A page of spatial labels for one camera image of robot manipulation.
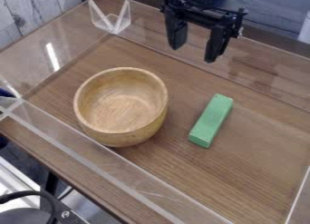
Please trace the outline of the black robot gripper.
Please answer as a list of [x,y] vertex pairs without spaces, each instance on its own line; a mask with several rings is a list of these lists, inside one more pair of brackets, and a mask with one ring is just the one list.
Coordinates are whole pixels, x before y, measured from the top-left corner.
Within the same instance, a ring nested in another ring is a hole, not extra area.
[[178,50],[187,41],[187,24],[193,23],[211,30],[206,45],[205,61],[214,63],[225,53],[230,38],[242,32],[243,17],[249,11],[243,7],[225,8],[225,0],[163,0],[169,44]]

